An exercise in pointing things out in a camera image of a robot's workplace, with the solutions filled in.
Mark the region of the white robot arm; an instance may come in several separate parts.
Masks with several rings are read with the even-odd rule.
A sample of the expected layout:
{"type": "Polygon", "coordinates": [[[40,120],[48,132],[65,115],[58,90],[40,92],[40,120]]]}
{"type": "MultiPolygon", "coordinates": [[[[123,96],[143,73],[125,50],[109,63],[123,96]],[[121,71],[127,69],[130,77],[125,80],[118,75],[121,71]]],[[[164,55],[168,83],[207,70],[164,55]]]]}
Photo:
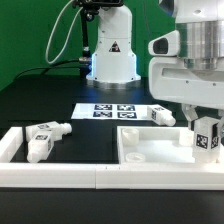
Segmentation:
{"type": "MultiPolygon", "coordinates": [[[[158,100],[180,103],[198,130],[196,107],[219,111],[224,137],[224,0],[158,0],[175,29],[148,44],[149,89],[158,100]]],[[[131,50],[132,14],[125,7],[99,10],[98,43],[89,80],[106,86],[138,78],[131,50]]]]}

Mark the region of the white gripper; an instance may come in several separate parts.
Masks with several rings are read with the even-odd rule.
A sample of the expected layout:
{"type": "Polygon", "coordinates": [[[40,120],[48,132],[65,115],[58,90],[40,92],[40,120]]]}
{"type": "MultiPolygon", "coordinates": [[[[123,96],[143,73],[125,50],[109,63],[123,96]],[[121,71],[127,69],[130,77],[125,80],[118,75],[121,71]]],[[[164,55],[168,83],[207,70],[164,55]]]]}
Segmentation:
{"type": "Polygon", "coordinates": [[[178,58],[180,34],[172,31],[149,42],[148,51],[153,56],[149,62],[149,90],[154,99],[180,103],[188,122],[194,130],[198,119],[196,106],[218,110],[218,136],[224,137],[224,58],[219,58],[214,70],[193,70],[178,58]]]}

